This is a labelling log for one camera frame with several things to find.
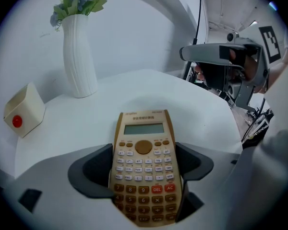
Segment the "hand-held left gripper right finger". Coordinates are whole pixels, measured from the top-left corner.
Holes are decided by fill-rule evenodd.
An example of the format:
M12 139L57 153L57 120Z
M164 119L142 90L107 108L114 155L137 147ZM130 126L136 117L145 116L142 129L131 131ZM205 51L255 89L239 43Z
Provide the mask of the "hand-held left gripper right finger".
M176 143L175 153L183 180L182 197L175 220L180 222L204 205L202 200L190 191L187 182L203 179L212 171L214 162L211 158L178 142Z

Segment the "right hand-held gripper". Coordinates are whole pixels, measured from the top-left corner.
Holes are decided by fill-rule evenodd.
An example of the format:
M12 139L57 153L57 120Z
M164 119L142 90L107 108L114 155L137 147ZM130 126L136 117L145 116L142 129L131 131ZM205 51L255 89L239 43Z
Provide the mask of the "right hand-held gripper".
M246 79L243 64L229 64L229 50L240 50L256 62L255 75ZM225 67L224 92L233 103L249 112L255 109L249 105L254 90L268 82L269 68L280 63L281 52L275 27L254 24L240 33L229 33L225 44L199 44L180 49L180 58L188 62L208 64L229 64Z

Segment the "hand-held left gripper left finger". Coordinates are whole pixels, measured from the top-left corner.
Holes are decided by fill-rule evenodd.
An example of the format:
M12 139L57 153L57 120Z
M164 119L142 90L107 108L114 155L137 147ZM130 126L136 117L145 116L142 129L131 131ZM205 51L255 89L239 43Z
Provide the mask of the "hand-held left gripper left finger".
M114 192L108 187L112 163L113 146L109 143L74 161L68 169L69 182L88 198L113 199Z

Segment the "gold calculator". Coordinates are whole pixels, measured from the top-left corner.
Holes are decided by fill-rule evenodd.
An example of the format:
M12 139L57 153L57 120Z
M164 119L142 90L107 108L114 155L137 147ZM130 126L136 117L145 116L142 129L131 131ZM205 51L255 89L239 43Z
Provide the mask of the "gold calculator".
M137 226L175 223L182 183L167 110L120 113L109 188L115 206Z

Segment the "person's right forearm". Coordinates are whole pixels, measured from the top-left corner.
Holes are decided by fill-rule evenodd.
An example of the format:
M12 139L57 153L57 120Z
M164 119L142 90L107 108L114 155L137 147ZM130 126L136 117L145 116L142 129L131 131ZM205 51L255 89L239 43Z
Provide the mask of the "person's right forearm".
M285 53L281 62L272 67L269 71L268 88L270 88L274 84L274 82L278 79L278 77L282 74L282 72L285 70L287 66L288 66L288 48L285 48Z

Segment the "person's right hand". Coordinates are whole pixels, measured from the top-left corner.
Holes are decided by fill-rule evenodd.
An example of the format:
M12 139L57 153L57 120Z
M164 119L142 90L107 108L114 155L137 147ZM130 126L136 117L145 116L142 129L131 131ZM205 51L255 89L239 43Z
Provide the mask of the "person's right hand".
M227 61L225 65L200 62L194 67L197 79L208 88L227 91L230 81L250 81L255 77L257 62L244 50L221 47L221 56Z

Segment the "black stand pole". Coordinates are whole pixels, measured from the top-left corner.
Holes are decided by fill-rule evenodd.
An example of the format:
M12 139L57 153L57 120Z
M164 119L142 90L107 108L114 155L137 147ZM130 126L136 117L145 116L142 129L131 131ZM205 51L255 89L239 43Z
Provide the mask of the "black stand pole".
M202 0L199 0L199 15L198 15L198 21L197 21L197 27L196 27L196 34L195 34L195 38L193 39L192 45L197 44L198 32L199 32L199 27L200 27L201 11L202 11ZM192 62L188 61L186 64L184 75L183 75L183 80L187 79L190 70L192 72L191 66L192 66Z

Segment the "white table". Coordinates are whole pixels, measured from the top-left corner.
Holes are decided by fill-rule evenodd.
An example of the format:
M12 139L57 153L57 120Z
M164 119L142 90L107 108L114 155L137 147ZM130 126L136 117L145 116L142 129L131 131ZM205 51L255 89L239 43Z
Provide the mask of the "white table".
M177 142L242 150L225 100L180 78L143 69L100 80L91 96L60 95L47 102L42 123L18 139L15 176L41 160L113 142L122 112L156 109L168 110Z

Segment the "cream box with red dot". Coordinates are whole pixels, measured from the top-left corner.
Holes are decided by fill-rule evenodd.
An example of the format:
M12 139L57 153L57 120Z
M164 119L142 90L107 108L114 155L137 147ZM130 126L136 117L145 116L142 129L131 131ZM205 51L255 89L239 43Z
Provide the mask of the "cream box with red dot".
M21 138L43 121L46 106L35 85L30 82L21 88L5 105L4 122Z

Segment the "person's white shirt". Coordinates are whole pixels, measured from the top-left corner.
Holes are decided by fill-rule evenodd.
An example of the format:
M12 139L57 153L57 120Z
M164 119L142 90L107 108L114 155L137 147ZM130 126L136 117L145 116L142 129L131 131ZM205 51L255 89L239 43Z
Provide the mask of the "person's white shirt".
M288 213L288 66L265 97L274 116L264 139L241 155L250 163L228 230L273 230Z

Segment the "white ribbed vase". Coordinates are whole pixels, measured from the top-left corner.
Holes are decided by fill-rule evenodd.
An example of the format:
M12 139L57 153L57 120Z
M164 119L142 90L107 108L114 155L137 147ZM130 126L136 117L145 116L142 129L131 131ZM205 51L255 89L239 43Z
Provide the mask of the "white ribbed vase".
M88 17L70 15L63 19L63 61L74 97L85 98L97 91L97 78L87 37Z

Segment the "artificial blue flowers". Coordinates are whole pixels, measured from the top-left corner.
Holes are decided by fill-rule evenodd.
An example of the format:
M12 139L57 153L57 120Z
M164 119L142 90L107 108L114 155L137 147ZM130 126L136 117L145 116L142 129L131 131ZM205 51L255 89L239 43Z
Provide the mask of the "artificial blue flowers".
M60 4L54 5L50 24L56 31L61 27L62 21L72 15L88 16L92 12L104 9L108 0L60 0Z

